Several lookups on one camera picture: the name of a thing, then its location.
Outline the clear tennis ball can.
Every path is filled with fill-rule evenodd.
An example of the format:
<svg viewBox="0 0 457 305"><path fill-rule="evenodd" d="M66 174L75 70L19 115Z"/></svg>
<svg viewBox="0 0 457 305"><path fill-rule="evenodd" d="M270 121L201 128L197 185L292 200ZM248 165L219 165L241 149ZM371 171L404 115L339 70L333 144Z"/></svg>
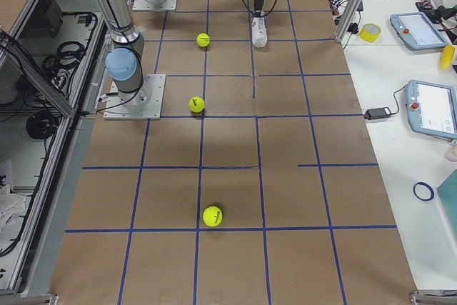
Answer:
<svg viewBox="0 0 457 305"><path fill-rule="evenodd" d="M256 48L263 48L268 43L265 18L254 17L251 23L252 43Z"/></svg>

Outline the near right tennis ball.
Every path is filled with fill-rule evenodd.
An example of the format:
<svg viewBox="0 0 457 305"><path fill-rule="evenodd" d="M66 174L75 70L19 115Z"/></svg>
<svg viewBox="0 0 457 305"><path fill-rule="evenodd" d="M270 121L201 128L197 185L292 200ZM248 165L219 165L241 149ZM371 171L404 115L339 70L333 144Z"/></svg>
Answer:
<svg viewBox="0 0 457 305"><path fill-rule="evenodd" d="M204 209L202 218L208 227L216 227L223 221L223 213L218 206L208 206Z"/></svg>

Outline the tennis ball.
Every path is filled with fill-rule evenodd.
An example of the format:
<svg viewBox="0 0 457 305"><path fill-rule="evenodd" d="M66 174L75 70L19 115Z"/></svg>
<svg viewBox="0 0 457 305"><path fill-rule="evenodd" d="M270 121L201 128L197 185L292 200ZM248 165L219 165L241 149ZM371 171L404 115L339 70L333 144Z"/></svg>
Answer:
<svg viewBox="0 0 457 305"><path fill-rule="evenodd" d="M211 39L207 33L200 33L196 37L196 43L201 48L206 48L210 43Z"/></svg>
<svg viewBox="0 0 457 305"><path fill-rule="evenodd" d="M204 209L202 218L208 227L216 227L223 221L223 213L218 206L208 206Z"/></svg>
<svg viewBox="0 0 457 305"><path fill-rule="evenodd" d="M201 113L205 109L205 101L199 96L194 96L189 100L189 110L192 113Z"/></svg>

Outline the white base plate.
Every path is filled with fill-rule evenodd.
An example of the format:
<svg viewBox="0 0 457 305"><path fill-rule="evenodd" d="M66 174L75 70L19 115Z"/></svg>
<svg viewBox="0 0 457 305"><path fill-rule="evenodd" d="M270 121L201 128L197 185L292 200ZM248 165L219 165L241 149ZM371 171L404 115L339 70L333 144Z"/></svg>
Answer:
<svg viewBox="0 0 457 305"><path fill-rule="evenodd" d="M133 100L129 100L122 92L119 93L117 85L111 82L110 92L117 93L107 99L107 110L104 110L105 120L143 120L160 119L163 104L163 95L166 83L165 74L144 74L144 84Z"/></svg>
<svg viewBox="0 0 457 305"><path fill-rule="evenodd" d="M134 0L132 9L137 12L163 12L174 11L176 5L177 0Z"/></svg>

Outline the far teach pendant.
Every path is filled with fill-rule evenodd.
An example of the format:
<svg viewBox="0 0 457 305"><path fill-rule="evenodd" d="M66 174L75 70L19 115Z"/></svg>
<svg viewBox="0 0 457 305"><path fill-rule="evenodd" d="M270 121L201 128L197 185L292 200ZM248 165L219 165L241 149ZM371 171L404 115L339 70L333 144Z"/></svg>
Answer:
<svg viewBox="0 0 457 305"><path fill-rule="evenodd" d="M411 50L441 49L448 39L422 12L390 15L390 24L397 37Z"/></svg>

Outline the near teach pendant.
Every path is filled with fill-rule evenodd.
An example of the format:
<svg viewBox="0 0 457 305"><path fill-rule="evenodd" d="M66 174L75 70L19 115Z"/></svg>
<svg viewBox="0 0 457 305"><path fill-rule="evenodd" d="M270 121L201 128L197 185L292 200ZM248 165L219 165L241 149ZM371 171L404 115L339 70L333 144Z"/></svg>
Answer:
<svg viewBox="0 0 457 305"><path fill-rule="evenodd" d="M456 140L456 92L452 86L410 80L405 95L413 131Z"/></svg>

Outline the teach pendant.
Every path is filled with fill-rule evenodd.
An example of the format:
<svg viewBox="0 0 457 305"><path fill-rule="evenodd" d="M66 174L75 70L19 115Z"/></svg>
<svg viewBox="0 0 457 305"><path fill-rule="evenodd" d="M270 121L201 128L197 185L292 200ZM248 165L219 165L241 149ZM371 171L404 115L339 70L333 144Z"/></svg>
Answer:
<svg viewBox="0 0 457 305"><path fill-rule="evenodd" d="M422 12L390 15L390 24L397 37L411 50L441 49L448 39Z"/></svg>
<svg viewBox="0 0 457 305"><path fill-rule="evenodd" d="M413 131L456 140L456 92L452 86L410 80L405 95Z"/></svg>

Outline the yellow banana toy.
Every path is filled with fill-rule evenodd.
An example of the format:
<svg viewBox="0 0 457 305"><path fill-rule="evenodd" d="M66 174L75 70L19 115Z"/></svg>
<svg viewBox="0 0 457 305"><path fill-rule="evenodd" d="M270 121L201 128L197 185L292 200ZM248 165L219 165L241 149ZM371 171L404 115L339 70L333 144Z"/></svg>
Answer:
<svg viewBox="0 0 457 305"><path fill-rule="evenodd" d="M443 47L443 50L441 52L440 62L439 62L439 68L441 71L445 71L453 64L455 53L456 53L455 45L449 44L449 45Z"/></svg>

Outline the teal board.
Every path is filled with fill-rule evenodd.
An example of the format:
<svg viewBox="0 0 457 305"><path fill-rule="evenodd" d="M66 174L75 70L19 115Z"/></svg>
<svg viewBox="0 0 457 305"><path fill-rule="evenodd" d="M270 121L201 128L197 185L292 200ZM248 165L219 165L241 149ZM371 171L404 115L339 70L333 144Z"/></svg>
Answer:
<svg viewBox="0 0 457 305"><path fill-rule="evenodd" d="M457 170L455 169L438 187L438 196L444 207L451 228L456 232Z"/></svg>

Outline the center tennis ball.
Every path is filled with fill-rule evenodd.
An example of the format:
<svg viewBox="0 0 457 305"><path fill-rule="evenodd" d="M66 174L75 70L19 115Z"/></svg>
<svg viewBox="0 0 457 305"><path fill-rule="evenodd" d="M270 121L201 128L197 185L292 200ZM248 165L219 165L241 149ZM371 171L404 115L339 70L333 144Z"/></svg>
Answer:
<svg viewBox="0 0 457 305"><path fill-rule="evenodd" d="M196 37L196 43L201 48L206 48L210 43L211 39L207 33L200 33Z"/></svg>

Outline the white crumpled cloth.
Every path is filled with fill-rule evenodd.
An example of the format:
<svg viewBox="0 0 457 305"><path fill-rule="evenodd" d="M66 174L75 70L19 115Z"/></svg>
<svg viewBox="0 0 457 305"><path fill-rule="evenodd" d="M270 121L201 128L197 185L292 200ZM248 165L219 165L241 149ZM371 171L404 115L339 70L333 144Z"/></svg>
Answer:
<svg viewBox="0 0 457 305"><path fill-rule="evenodd" d="M26 214L26 197L11 192L11 184L1 186L1 231Z"/></svg>

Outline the black power adapter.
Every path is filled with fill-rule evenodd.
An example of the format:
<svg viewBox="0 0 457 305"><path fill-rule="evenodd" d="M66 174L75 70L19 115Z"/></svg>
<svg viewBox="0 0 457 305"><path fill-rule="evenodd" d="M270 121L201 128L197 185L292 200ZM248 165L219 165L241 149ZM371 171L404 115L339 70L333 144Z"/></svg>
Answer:
<svg viewBox="0 0 457 305"><path fill-rule="evenodd" d="M392 116L392 111L388 107L367 109L363 114L365 120L386 119L390 116Z"/></svg>

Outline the yellow tape roll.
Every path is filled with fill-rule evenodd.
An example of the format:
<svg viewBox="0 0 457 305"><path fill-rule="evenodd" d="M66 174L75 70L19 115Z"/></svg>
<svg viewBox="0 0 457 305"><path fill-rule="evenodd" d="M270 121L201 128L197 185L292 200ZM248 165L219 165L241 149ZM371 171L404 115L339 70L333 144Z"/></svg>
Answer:
<svg viewBox="0 0 457 305"><path fill-rule="evenodd" d="M359 37L360 37L360 39L362 39L365 42L373 43L377 40L377 38L380 36L380 34L381 34L380 26L378 26L376 24L372 24L372 23L367 23L362 26L362 29L359 33Z"/></svg>

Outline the far right tennis ball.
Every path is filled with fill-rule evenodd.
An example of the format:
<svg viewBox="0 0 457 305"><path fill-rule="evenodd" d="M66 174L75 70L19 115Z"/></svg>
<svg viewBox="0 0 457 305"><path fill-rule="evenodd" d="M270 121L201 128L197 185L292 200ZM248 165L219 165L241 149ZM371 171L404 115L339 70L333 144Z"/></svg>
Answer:
<svg viewBox="0 0 457 305"><path fill-rule="evenodd" d="M205 101L199 96L194 96L189 100L189 110L192 113L201 113L205 109Z"/></svg>

